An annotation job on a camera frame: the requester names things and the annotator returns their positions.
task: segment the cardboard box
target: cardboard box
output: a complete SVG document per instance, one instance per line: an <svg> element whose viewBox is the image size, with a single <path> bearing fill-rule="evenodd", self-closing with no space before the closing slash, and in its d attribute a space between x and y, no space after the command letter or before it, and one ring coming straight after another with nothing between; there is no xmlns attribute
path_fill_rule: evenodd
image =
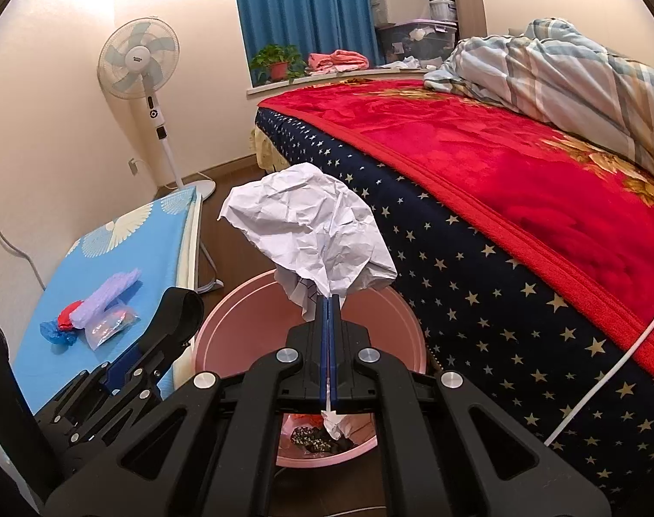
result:
<svg viewBox="0 0 654 517"><path fill-rule="evenodd" d="M376 28L415 19L429 19L429 0L370 0Z"/></svg>

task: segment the window sill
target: window sill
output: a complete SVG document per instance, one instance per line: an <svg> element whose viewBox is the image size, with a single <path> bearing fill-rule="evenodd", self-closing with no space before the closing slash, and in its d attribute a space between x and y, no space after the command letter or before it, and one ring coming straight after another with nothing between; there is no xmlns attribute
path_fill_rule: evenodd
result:
<svg viewBox="0 0 654 517"><path fill-rule="evenodd" d="M258 93L264 93L266 91L272 91L274 89L280 89L282 87L307 85L312 82L319 82L324 80L333 80L336 78L362 78L370 77L377 75L391 75L391 74L427 74L428 70L423 69L401 69L401 68L386 68L386 69L376 69L376 70L360 70L356 72L343 72L341 74L321 74L321 75L306 75L304 78L296 78L294 80L279 81L276 83L268 83L266 85L260 85L259 87L253 87L246 91L247 96L257 95Z"/></svg>

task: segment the plastic storage container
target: plastic storage container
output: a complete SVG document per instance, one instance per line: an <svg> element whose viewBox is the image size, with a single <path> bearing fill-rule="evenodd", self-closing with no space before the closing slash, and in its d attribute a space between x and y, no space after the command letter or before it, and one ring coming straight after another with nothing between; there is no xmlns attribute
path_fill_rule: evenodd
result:
<svg viewBox="0 0 654 517"><path fill-rule="evenodd" d="M377 29L387 62L413 56L418 60L446 60L456 45L457 26L450 21L417 20Z"/></svg>
<svg viewBox="0 0 654 517"><path fill-rule="evenodd" d="M451 0L432 0L429 16L435 21L457 21L456 3Z"/></svg>

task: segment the fan blade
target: fan blade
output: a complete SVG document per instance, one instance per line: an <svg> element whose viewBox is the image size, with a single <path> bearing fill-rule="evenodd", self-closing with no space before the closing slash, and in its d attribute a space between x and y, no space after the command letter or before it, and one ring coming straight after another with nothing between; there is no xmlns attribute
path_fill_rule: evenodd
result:
<svg viewBox="0 0 654 517"><path fill-rule="evenodd" d="M176 44L171 37L160 37L149 41L146 45L147 50L150 52L157 52L158 50L176 50Z"/></svg>
<svg viewBox="0 0 654 517"><path fill-rule="evenodd" d="M159 62L154 60L154 58L150 58L150 65L147 67L147 73L152 78L153 87L159 85L164 79L164 74L162 74L161 66L159 65Z"/></svg>
<svg viewBox="0 0 654 517"><path fill-rule="evenodd" d="M130 32L130 36L128 37L128 50L131 50L131 48L136 47L143 42L143 35L150 28L151 24L152 23L149 21L143 21L142 23L136 23L133 26L133 30Z"/></svg>
<svg viewBox="0 0 654 517"><path fill-rule="evenodd" d="M121 93L124 93L128 91L131 85L133 85L138 78L140 77L140 74L136 74L135 72L128 72L124 78L121 78L119 81L114 83L112 87Z"/></svg>
<svg viewBox="0 0 654 517"><path fill-rule="evenodd" d="M125 56L116 50L113 44L107 49L104 60L114 66L125 66Z"/></svg>

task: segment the navy star-patterned mattress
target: navy star-patterned mattress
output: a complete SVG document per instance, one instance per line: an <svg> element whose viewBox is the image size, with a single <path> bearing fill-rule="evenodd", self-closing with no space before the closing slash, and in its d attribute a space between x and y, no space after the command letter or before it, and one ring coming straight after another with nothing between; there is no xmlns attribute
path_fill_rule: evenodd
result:
<svg viewBox="0 0 654 517"><path fill-rule="evenodd" d="M539 277L424 188L302 120L259 109L291 163L337 177L372 208L428 349L541 439L623 355ZM628 361L552 445L616 506L654 472L654 379Z"/></svg>

